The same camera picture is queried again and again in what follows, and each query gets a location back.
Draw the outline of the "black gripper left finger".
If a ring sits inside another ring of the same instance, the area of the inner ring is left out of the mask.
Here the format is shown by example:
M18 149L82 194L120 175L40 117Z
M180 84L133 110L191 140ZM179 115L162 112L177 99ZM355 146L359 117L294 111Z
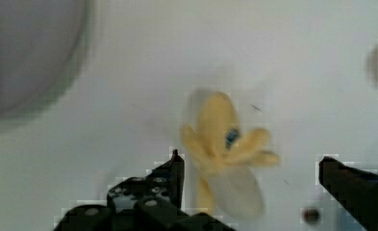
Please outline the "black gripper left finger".
M177 150L146 176L111 187L104 205L79 205L53 231L236 231L204 213L181 210L185 161Z

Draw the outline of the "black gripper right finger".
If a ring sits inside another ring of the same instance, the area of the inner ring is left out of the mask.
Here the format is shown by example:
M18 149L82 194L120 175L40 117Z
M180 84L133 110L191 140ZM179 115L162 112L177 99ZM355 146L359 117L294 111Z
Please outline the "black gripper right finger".
M318 181L366 231L378 231L378 175L326 156Z

